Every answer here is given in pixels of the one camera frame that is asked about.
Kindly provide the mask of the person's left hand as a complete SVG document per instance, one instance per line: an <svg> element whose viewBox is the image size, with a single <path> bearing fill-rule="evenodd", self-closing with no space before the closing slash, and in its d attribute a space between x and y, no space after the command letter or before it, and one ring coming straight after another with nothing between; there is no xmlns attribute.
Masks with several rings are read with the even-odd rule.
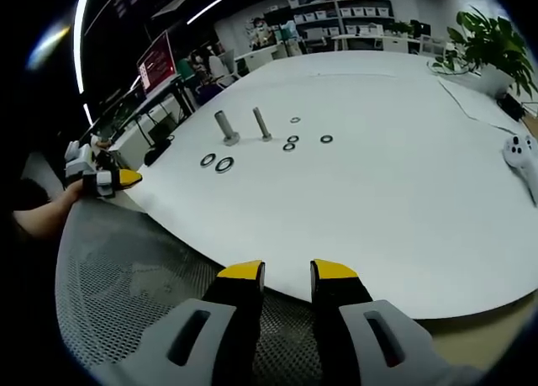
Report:
<svg viewBox="0 0 538 386"><path fill-rule="evenodd" d="M61 199L64 203L73 205L84 194L84 183L79 179L67 186Z"/></svg>

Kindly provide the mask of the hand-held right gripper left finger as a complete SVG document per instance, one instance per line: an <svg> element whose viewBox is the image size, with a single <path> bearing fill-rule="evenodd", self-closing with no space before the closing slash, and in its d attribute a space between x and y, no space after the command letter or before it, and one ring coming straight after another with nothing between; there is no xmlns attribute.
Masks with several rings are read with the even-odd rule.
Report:
<svg viewBox="0 0 538 386"><path fill-rule="evenodd" d="M201 299L148 327L134 353L112 367L114 385L249 383L260 335L265 264L221 270Z"/></svg>

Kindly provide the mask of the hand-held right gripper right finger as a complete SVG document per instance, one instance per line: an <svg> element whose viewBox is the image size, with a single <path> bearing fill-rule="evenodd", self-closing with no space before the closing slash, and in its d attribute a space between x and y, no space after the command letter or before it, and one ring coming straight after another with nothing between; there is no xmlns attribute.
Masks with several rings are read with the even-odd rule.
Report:
<svg viewBox="0 0 538 386"><path fill-rule="evenodd" d="M482 373L451 365L431 334L358 274L337 262L310 262L314 336L325 385L474 385Z"/></svg>

